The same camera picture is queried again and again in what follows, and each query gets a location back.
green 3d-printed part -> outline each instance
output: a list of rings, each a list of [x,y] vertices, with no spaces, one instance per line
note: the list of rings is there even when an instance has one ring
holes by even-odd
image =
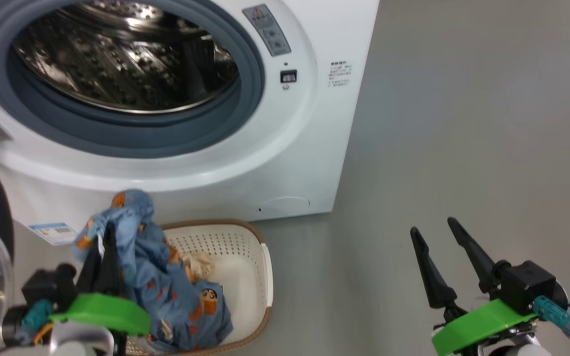
[[[149,314],[131,300],[100,293],[79,294],[66,312],[52,314],[50,320],[72,320],[133,336],[148,334],[151,324]]]
[[[537,315],[520,315],[502,300],[495,299],[448,323],[432,337],[432,344],[439,356],[447,356],[533,317]]]

teal connector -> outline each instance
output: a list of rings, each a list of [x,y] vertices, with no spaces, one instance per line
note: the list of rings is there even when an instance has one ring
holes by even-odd
[[[540,296],[534,300],[533,312],[560,329],[563,329],[570,322],[570,314],[545,296]]]
[[[23,317],[21,325],[38,331],[43,325],[49,322],[49,316],[52,315],[52,313],[54,313],[52,303],[47,299],[40,299],[34,303],[25,317]]]

small display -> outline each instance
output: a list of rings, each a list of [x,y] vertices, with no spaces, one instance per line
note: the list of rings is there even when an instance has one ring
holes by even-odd
[[[281,71],[281,83],[296,83],[298,80],[297,70],[282,70]]]

blue pajamas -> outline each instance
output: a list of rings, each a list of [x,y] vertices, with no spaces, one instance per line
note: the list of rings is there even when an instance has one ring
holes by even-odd
[[[111,207],[91,217],[72,252],[84,261],[92,242],[113,222],[124,293],[151,316],[152,346],[166,352],[215,347],[233,329],[223,288],[191,282],[185,266],[168,263],[173,251],[152,221],[153,212],[145,192],[120,192]]]

laundry basket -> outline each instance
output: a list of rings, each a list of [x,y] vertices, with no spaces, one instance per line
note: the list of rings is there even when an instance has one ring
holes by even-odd
[[[208,279],[224,287],[233,331],[212,349],[182,354],[214,354],[239,349],[263,332],[272,313],[272,261],[265,241],[253,226],[238,220],[187,221],[163,225],[167,243],[183,252],[206,252],[215,264]],[[143,338],[130,338],[127,354],[154,352]]]

